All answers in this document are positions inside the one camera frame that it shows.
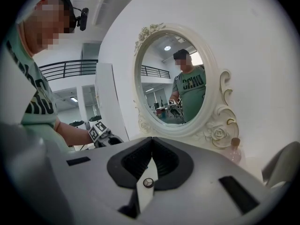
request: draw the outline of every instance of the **ornate white mirror frame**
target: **ornate white mirror frame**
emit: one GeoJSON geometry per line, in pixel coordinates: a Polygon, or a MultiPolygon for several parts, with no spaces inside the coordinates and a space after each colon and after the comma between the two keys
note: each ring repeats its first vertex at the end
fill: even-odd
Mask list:
{"type": "Polygon", "coordinates": [[[194,141],[202,147],[224,148],[230,146],[233,137],[239,136],[236,117],[228,106],[227,97],[232,89],[226,82],[230,79],[228,70],[220,71],[207,43],[191,29],[173,24],[161,23],[144,27],[135,43],[133,63],[134,93],[136,108],[139,111],[140,130],[147,136],[162,136],[174,140],[194,141]],[[151,43],[166,33],[177,34],[188,40],[199,52],[206,73],[206,92],[199,113],[190,122],[172,127],[151,115],[141,83],[141,65],[146,50],[151,43]]]}

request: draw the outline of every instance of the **mint green t-shirt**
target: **mint green t-shirt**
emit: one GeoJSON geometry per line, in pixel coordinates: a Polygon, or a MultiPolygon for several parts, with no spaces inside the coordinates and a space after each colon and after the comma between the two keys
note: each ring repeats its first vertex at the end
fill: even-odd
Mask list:
{"type": "Polygon", "coordinates": [[[26,129],[35,131],[44,140],[57,143],[61,151],[72,150],[67,146],[63,137],[53,129],[57,113],[52,91],[37,64],[26,53],[16,24],[8,31],[3,42],[3,48],[8,49],[15,65],[19,67],[37,89],[31,102],[28,104],[21,123],[26,129]]]}
{"type": "Polygon", "coordinates": [[[205,85],[205,70],[200,65],[195,66],[191,73],[180,73],[174,78],[172,92],[179,92],[185,122],[191,121],[199,112],[204,101],[205,85]]]}

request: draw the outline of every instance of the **black metal railing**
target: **black metal railing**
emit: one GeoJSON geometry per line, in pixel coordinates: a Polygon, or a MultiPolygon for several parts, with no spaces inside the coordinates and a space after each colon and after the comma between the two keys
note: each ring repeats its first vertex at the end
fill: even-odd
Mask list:
{"type": "Polygon", "coordinates": [[[39,67],[48,81],[96,73],[97,59],[72,60],[47,64],[39,67]]]}
{"type": "Polygon", "coordinates": [[[170,78],[169,71],[142,65],[141,76],[170,78]]]}

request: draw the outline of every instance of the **black cap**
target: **black cap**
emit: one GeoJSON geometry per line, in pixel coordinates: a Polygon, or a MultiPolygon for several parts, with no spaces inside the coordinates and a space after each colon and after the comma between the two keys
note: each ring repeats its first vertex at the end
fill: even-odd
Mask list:
{"type": "Polygon", "coordinates": [[[64,10],[70,11],[70,28],[65,28],[64,33],[71,33],[76,27],[76,17],[74,14],[73,5],[71,3],[71,0],[61,0],[64,3],[64,10]]]}
{"type": "Polygon", "coordinates": [[[181,49],[178,52],[173,54],[173,58],[174,58],[174,60],[177,60],[177,59],[185,60],[185,59],[187,59],[187,54],[189,55],[187,50],[181,49]]]}

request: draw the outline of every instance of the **pink bottle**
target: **pink bottle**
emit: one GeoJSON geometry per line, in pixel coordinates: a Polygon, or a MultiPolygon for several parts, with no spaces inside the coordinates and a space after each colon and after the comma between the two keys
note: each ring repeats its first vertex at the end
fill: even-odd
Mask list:
{"type": "Polygon", "coordinates": [[[241,159],[241,152],[239,149],[240,139],[234,137],[231,140],[231,146],[226,148],[221,154],[233,161],[235,164],[239,164],[241,159]]]}

